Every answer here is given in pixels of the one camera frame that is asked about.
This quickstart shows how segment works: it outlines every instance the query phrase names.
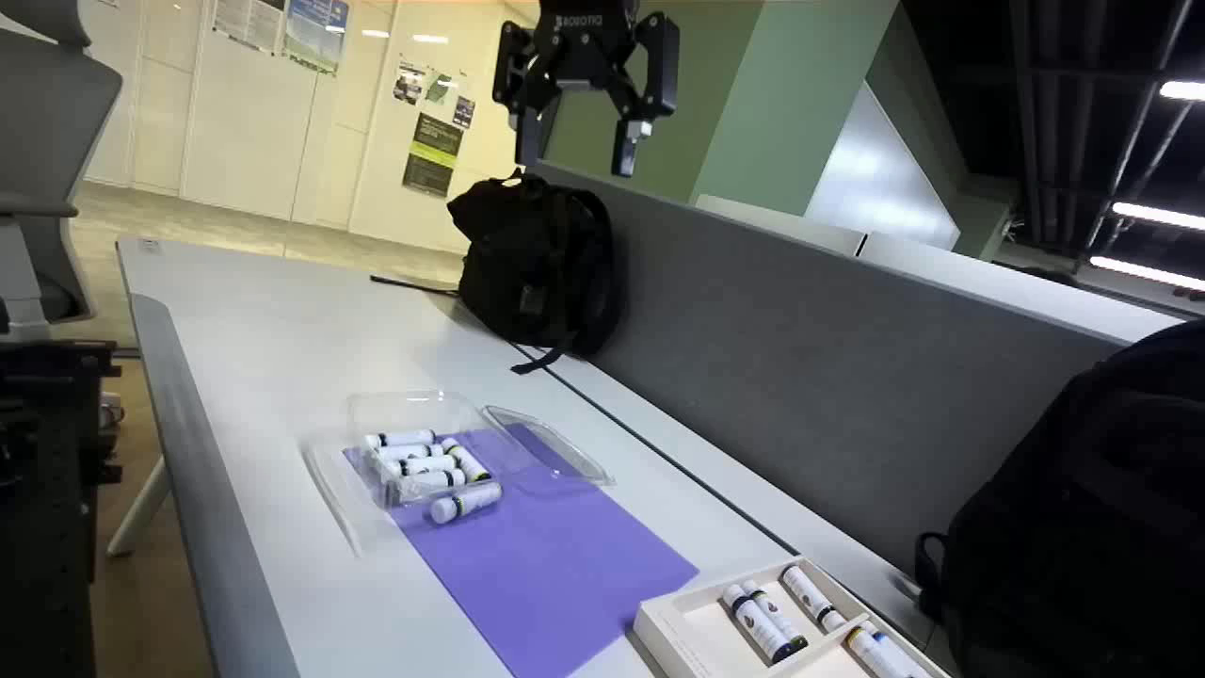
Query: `white box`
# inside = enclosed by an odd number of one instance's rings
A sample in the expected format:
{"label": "white box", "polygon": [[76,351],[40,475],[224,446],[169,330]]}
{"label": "white box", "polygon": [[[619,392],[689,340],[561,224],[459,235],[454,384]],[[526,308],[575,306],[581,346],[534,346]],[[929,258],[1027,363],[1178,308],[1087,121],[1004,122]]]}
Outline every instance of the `white box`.
{"label": "white box", "polygon": [[[847,618],[831,631],[812,626],[807,611],[787,593],[779,582],[779,572],[787,563],[798,563],[824,593],[827,603]],[[755,582],[768,603],[779,605],[783,622],[794,626],[807,635],[807,649],[768,665],[747,631],[728,618],[719,593],[730,582]],[[888,631],[929,678],[946,678],[946,671],[926,660],[917,649],[911,649],[888,622],[882,622],[872,611],[865,611],[850,589],[845,589],[831,577],[824,577],[817,563],[791,558],[768,568],[753,568],[740,577],[724,577],[689,589],[674,589],[664,600],[647,600],[636,612],[636,635],[647,649],[647,654],[659,661],[669,678],[730,678],[730,674],[765,674],[765,678],[865,678],[870,671],[845,649],[845,640],[860,628],[872,626]]]}

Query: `ceiling light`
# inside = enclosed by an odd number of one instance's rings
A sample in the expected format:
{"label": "ceiling light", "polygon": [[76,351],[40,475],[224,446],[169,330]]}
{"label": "ceiling light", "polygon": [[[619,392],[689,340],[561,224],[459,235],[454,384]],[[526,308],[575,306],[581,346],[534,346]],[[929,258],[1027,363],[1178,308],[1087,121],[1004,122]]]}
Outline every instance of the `ceiling light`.
{"label": "ceiling light", "polygon": [[1158,96],[1205,101],[1205,80],[1168,80]]}
{"label": "ceiling light", "polygon": [[1147,208],[1147,204],[1114,204],[1114,213],[1136,217],[1136,220],[1165,220],[1175,229],[1205,229],[1205,213],[1165,209],[1165,208]]}
{"label": "ceiling light", "polygon": [[1165,269],[1165,267],[1146,267],[1146,263],[1129,263],[1129,258],[1114,258],[1114,256],[1093,256],[1087,263],[1102,267],[1102,269],[1117,269],[1117,276],[1132,276],[1132,277],[1147,277],[1147,281],[1165,281],[1165,287],[1202,288],[1205,292],[1205,277],[1195,277],[1195,276],[1175,276],[1175,269]]}
{"label": "ceiling light", "polygon": [[413,32],[418,46],[449,46],[449,32]]}

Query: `black bag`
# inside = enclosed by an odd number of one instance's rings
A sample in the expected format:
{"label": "black bag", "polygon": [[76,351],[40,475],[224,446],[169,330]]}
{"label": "black bag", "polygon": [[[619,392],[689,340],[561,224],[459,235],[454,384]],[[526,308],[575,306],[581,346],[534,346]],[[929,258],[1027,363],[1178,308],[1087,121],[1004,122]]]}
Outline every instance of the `black bag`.
{"label": "black bag", "polygon": [[601,346],[619,321],[619,277],[597,194],[526,171],[518,185],[479,180],[449,209],[470,240],[459,299],[502,340],[550,346],[517,374]]}
{"label": "black bag", "polygon": [[1205,678],[1205,322],[1078,377],[914,581],[969,678]]}

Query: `white roll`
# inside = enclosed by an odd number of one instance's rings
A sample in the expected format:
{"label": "white roll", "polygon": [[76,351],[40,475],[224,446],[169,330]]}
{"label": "white roll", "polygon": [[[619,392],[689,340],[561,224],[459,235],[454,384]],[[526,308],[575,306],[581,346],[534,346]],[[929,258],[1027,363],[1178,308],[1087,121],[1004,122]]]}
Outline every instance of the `white roll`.
{"label": "white roll", "polygon": [[394,460],[381,460],[381,454],[364,454],[364,460],[378,480],[394,480],[403,475],[403,463]]}
{"label": "white roll", "polygon": [[486,470],[486,463],[479,463],[479,454],[474,450],[465,450],[462,445],[445,445],[445,450],[459,463],[459,470],[470,476],[470,480],[486,480],[489,476],[489,470]]}
{"label": "white roll", "polygon": [[775,611],[768,611],[760,588],[730,582],[719,603],[765,661],[779,661],[807,649],[807,640]]}
{"label": "white roll", "polygon": [[433,429],[391,429],[391,434],[360,436],[360,450],[403,446],[403,445],[433,445],[433,441],[435,441]]}
{"label": "white roll", "polygon": [[385,485],[385,504],[413,504],[413,499],[429,499],[440,497],[454,485],[462,485],[465,475],[462,470],[440,470],[440,475],[400,475]]}
{"label": "white roll", "polygon": [[888,631],[872,626],[860,626],[845,649],[872,674],[872,678],[926,678],[921,671]]}
{"label": "white roll", "polygon": [[817,622],[824,631],[845,626],[845,612],[824,600],[824,589],[798,568],[783,568],[787,593],[807,611],[809,622]]}
{"label": "white roll", "polygon": [[400,460],[403,475],[459,470],[453,454]]}
{"label": "white roll", "polygon": [[474,485],[459,485],[449,497],[435,497],[424,504],[424,519],[429,522],[454,522],[470,512],[481,512],[489,504],[502,499],[502,485],[496,480],[474,480]]}
{"label": "white roll", "polygon": [[429,460],[429,454],[449,454],[440,445],[400,445],[400,446],[378,446],[369,450],[378,460]]}

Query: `purple mat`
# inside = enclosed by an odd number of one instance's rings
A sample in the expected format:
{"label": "purple mat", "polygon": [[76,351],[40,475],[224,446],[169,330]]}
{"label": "purple mat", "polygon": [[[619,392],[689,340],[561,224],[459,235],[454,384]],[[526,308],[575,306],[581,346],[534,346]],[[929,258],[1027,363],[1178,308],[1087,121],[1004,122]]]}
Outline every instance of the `purple mat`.
{"label": "purple mat", "polygon": [[420,504],[391,507],[391,519],[512,674],[561,678],[695,568],[532,429],[509,434],[454,436],[502,470],[496,507],[453,525],[424,522]]}

